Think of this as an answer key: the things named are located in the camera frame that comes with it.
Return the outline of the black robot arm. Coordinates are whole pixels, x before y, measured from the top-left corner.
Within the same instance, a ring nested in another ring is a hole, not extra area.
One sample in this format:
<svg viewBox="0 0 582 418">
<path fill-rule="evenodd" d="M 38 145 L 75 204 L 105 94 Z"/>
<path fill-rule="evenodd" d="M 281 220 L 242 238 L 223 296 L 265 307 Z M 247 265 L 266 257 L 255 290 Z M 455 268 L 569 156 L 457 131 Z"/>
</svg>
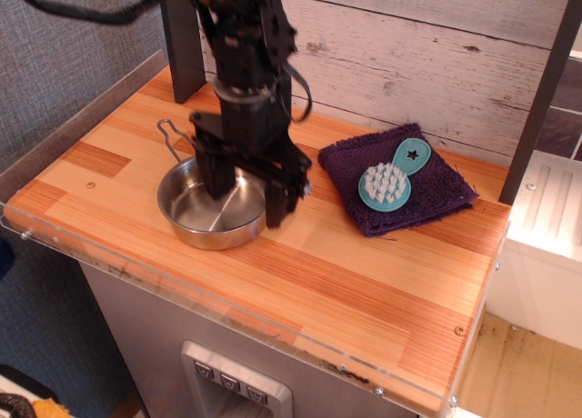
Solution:
<svg viewBox="0 0 582 418">
<path fill-rule="evenodd" d="M 194 112 L 194 148 L 206 190 L 223 197 L 241 168 L 265 184 L 266 225 L 277 228 L 310 190 L 310 160 L 292 142 L 292 83 L 305 79 L 288 62 L 296 29 L 282 0 L 188 0 L 216 63 L 219 114 Z"/>
</svg>

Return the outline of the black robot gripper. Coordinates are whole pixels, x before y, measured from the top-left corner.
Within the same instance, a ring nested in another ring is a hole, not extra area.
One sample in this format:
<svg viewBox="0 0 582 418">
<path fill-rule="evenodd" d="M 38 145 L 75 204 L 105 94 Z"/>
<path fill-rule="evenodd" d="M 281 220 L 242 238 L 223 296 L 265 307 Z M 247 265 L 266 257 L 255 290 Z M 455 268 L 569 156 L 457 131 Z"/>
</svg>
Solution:
<svg viewBox="0 0 582 418">
<path fill-rule="evenodd" d="M 266 226 L 277 228 L 309 192 L 311 161 L 292 142 L 291 90 L 264 88 L 241 95 L 216 90 L 218 114 L 194 112 L 190 121 L 205 188 L 220 199 L 235 186 L 237 167 L 266 184 Z"/>
</svg>

